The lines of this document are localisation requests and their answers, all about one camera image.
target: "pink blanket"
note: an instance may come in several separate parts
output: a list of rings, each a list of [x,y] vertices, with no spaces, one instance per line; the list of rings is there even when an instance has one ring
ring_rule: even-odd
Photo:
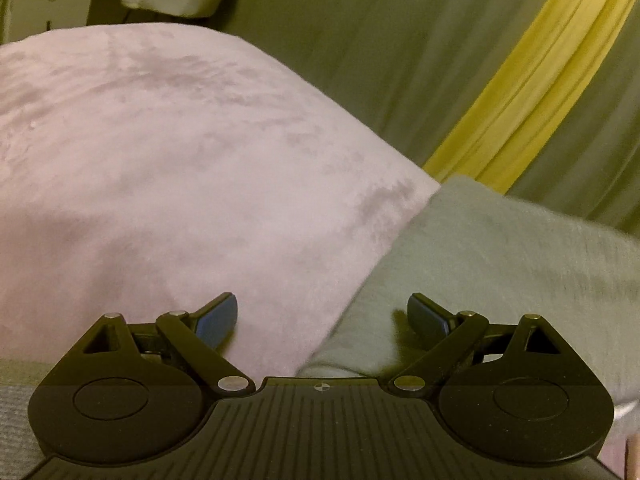
[[[250,44],[142,23],[0,46],[0,358],[231,291],[259,384],[327,336],[436,181]]]

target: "gray pillow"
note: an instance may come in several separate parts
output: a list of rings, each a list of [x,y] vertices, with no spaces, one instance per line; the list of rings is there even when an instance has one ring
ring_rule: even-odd
[[[424,354],[406,322],[421,292],[496,324],[544,316],[622,405],[640,397],[640,244],[610,228],[448,180],[396,239],[299,369],[302,377],[390,378]],[[640,431],[637,407],[610,438]]]

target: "white cabinet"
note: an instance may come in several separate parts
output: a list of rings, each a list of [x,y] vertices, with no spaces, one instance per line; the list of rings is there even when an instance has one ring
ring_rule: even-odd
[[[83,27],[91,0],[10,0],[8,41],[55,28]]]

